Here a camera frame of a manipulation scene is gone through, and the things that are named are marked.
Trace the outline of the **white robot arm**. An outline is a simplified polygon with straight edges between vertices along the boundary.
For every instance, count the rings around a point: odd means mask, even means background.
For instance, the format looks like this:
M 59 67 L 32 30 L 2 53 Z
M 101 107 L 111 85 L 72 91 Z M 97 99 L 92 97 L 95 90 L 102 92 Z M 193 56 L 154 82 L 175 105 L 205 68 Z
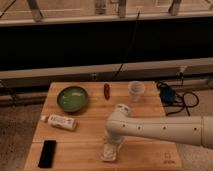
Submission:
M 117 142 L 136 136 L 213 149 L 211 116 L 133 118 L 127 105 L 117 104 L 107 118 L 106 131 Z

